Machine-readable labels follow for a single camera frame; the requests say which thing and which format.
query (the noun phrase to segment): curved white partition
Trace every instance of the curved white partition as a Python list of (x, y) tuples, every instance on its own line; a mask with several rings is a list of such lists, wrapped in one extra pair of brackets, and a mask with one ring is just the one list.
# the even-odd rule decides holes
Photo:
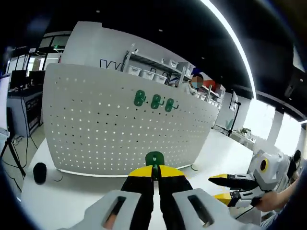
[[(135, 106), (136, 92), (145, 92)], [(151, 108), (153, 96), (165, 101)], [(165, 111), (166, 101), (174, 107)], [(127, 175), (145, 165), (150, 151), (165, 164), (192, 164), (218, 115), (217, 107), (178, 89), (127, 73), (72, 64), (50, 64), (43, 91), (45, 134), (58, 169), (71, 173)]]

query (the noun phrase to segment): yellow robot eye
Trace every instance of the yellow robot eye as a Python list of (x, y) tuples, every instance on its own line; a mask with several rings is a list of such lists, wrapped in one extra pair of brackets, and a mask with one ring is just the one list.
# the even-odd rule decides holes
[(267, 160), (267, 159), (264, 159), (264, 160), (261, 162), (261, 165), (260, 165), (260, 170), (261, 170), (261, 172), (264, 173), (264, 172), (267, 170), (268, 165), (269, 165), (268, 160)]

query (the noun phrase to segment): white table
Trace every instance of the white table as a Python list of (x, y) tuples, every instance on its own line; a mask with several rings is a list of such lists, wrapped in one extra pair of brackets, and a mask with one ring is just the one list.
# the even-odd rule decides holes
[[(252, 157), (252, 151), (211, 130), (195, 161), (198, 171), (190, 167), (182, 169), (193, 188), (202, 188), (207, 193), (215, 195), (226, 192), (224, 187), (208, 181), (210, 176), (222, 173), (246, 173)], [(46, 164), (47, 180), (43, 185), (37, 185), (33, 178), (33, 167), (38, 163)], [(125, 178), (98, 178), (60, 173), (55, 169), (46, 139), (34, 155), (27, 170), (21, 195), (21, 204), (28, 215), (44, 230), (69, 228), (80, 222), (84, 211), (105, 193), (112, 189), (120, 189)], [(160, 211), (160, 197), (157, 187), (153, 197), (154, 209), (149, 229), (166, 229)]]
[(238, 133), (236, 130), (234, 130), (231, 133), (230, 138), (239, 142), (240, 144), (244, 145), (245, 147), (249, 148), (250, 150), (253, 150), (253, 146), (256, 143), (255, 139), (247, 138), (247, 137), (243, 136), (242, 134)]

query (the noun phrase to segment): black ceiling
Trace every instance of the black ceiling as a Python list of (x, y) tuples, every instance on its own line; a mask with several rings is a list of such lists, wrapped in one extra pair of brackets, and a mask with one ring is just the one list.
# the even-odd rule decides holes
[[(236, 33), (250, 64), (256, 90), (285, 101), (307, 115), (307, 78), (293, 67), (291, 35), (295, 33), (287, 33), (286, 20), (280, 21), (260, 0), (211, 2)], [(272, 8), (273, 3), (270, 6), (282, 14), (280, 9)], [(157, 43), (202, 69), (228, 90), (233, 88), (239, 95), (252, 96), (250, 91), (236, 88), (236, 85), (250, 88), (242, 58), (228, 32), (200, 0), (114, 0), (73, 8), (58, 5), (52, 10), (53, 17), (46, 33), (73, 30), (77, 21), (101, 22), (103, 27)], [(285, 96), (289, 84), (295, 89)], [(284, 104), (263, 96), (259, 99), (302, 119)]]

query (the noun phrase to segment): yellow part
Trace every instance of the yellow part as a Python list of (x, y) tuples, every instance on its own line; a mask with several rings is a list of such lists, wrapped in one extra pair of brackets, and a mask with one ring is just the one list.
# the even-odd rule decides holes
[(212, 176), (210, 178), (225, 178), (227, 179), (228, 174), (221, 174), (221, 175), (217, 175), (217, 176)]
[(138, 176), (138, 177), (151, 177), (152, 176), (152, 165), (141, 167), (139, 169), (133, 170), (129, 176)]
[(268, 162), (268, 159), (266, 159), (266, 158), (264, 158), (263, 160), (265, 161), (265, 167), (264, 167), (263, 170), (261, 170), (261, 172), (265, 173), (265, 171), (267, 171), (267, 169), (268, 169), (269, 162)]
[(178, 169), (166, 165), (159, 165), (159, 166), (161, 170), (161, 177), (184, 176), (184, 173)]
[(223, 194), (215, 195), (214, 198), (221, 201), (223, 204), (227, 206), (229, 205), (231, 201), (230, 193), (223, 193)]

